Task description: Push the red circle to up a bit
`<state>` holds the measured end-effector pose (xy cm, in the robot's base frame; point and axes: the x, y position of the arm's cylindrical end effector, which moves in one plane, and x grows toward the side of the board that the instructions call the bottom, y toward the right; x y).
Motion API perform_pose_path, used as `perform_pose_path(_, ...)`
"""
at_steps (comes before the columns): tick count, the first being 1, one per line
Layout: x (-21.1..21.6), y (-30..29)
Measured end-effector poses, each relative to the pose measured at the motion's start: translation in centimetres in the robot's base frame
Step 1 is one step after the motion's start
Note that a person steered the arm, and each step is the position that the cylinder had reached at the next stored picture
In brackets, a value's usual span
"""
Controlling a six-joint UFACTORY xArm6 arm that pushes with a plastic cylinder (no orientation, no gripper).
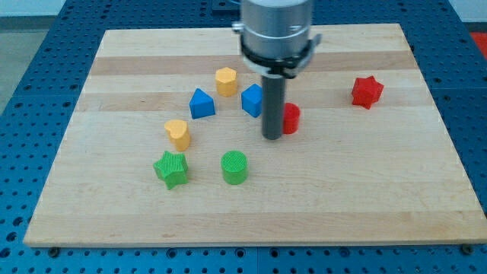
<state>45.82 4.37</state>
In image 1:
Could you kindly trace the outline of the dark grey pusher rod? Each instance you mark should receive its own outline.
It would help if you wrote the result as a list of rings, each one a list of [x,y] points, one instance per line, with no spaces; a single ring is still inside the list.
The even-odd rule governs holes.
[[[269,140],[283,134],[285,79],[262,77],[262,135]]]

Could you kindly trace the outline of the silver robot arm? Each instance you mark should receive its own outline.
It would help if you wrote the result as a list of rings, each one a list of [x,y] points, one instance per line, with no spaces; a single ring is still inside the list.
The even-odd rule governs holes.
[[[321,36],[310,37],[312,0],[241,0],[240,20],[232,24],[240,35],[240,51],[249,69],[261,75],[262,135],[283,134],[286,81],[310,63]]]

